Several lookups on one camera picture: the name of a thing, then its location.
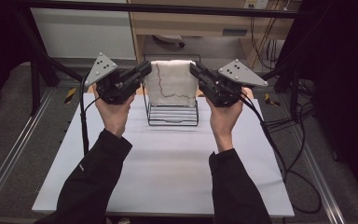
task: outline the wrist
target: wrist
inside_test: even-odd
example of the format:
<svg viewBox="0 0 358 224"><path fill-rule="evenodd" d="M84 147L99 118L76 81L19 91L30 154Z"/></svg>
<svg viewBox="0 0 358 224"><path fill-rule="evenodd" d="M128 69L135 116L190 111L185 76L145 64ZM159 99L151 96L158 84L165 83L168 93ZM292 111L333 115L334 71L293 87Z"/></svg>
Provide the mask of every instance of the wrist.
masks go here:
<svg viewBox="0 0 358 224"><path fill-rule="evenodd" d="M117 138L121 138L121 135L123 135L124 133L124 128L118 129L116 127L105 127L105 129L111 134L113 134L114 136L116 136Z"/></svg>
<svg viewBox="0 0 358 224"><path fill-rule="evenodd" d="M213 134L219 152L234 148L231 134Z"/></svg>

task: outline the triangular metal bracket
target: triangular metal bracket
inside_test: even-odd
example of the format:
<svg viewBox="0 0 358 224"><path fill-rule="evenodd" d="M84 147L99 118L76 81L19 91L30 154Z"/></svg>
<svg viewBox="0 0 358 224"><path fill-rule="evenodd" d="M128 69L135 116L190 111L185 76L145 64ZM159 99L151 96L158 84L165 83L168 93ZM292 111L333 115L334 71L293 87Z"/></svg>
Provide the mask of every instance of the triangular metal bracket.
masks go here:
<svg viewBox="0 0 358 224"><path fill-rule="evenodd" d="M218 73L238 83L263 87L267 87L269 85L266 80L254 73L238 59L220 68Z"/></svg>
<svg viewBox="0 0 358 224"><path fill-rule="evenodd" d="M112 60L106 57L104 54L100 53L95 60L94 65L89 72L89 76L85 82L86 86L90 86L93 83L101 80L103 77L111 74L113 71L117 69L117 64L115 64Z"/></svg>

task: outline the metal rail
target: metal rail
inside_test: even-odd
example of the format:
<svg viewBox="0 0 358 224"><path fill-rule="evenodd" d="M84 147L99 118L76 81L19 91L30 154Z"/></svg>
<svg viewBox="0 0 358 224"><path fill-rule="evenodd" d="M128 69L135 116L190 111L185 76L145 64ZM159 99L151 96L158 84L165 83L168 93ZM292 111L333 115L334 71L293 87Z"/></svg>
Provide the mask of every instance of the metal rail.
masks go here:
<svg viewBox="0 0 358 224"><path fill-rule="evenodd" d="M121 3L95 3L95 2L72 2L72 1L49 1L49 0L18 0L23 7L94 10L94 11L127 11L127 12L153 12L175 14L198 14L218 16L240 17L264 17L299 19L309 18L310 12L298 12L291 10L265 10L231 7L193 7L171 5L148 5L148 4L121 4Z"/></svg>
<svg viewBox="0 0 358 224"><path fill-rule="evenodd" d="M50 97L54 91L55 89L51 88L44 94L39 110L37 110L36 114L33 117L29 118L16 143L8 153L5 161L2 163L0 167L0 191L5 185L7 178L9 177L11 171L13 170L13 167L15 166L17 160L22 153L22 150L25 148L29 138L31 137L34 128L36 127L43 113L45 112Z"/></svg>
<svg viewBox="0 0 358 224"><path fill-rule="evenodd" d="M286 97L282 97L280 94L278 95L281 105L286 113L287 116L290 116L290 109L289 109L289 103L287 102ZM294 131L294 134L296 135L296 140L299 145L301 145L301 139L302 139L302 132L298 125L292 126L291 129ZM326 180L324 179L324 175L319 168L318 162L315 160L315 158L312 155L310 146L307 144L307 141L305 142L304 151L303 151L303 158L304 162L307 165L307 168L310 172L310 176L313 180L313 183L315 184L315 187L322 196L322 201L324 204L324 210L326 211L326 214L328 215L330 222L333 224L344 224L345 219L344 216L342 216L341 210L338 207L338 204L336 202L336 199L333 196L333 193L331 192Z"/></svg>

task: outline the white table surface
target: white table surface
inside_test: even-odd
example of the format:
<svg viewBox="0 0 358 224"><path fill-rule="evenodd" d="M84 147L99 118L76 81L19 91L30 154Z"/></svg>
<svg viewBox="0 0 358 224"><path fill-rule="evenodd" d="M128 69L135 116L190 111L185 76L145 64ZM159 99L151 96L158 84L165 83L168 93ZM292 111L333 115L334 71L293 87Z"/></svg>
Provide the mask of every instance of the white table surface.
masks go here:
<svg viewBox="0 0 358 224"><path fill-rule="evenodd" d="M85 94L85 105L94 98ZM212 216L212 179L208 158L217 152L204 98L198 99L197 127L147 124L145 103L137 95L131 105L126 137L133 148L124 161L107 207L107 214L126 216ZM103 129L95 105L87 111L90 147ZM51 213L69 174L83 157L79 107L63 139L33 210ZM293 217L294 211L269 142L246 105L233 130L234 147L261 193L271 217Z"/></svg>

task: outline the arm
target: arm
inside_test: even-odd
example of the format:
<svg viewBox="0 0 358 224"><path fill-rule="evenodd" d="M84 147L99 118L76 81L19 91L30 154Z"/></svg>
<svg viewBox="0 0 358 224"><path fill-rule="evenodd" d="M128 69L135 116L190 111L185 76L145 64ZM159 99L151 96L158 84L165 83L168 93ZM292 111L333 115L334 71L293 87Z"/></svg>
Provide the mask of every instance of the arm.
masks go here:
<svg viewBox="0 0 358 224"><path fill-rule="evenodd" d="M215 107L208 99L207 102L219 151L209 159L215 223L271 223L260 193L232 143L231 132L242 111L242 102L231 107Z"/></svg>
<svg viewBox="0 0 358 224"><path fill-rule="evenodd" d="M132 147L121 135L133 98L130 97L123 105L96 101L104 129L89 153L66 179L56 212L36 221L37 224L103 223L110 195L120 178L123 161Z"/></svg>

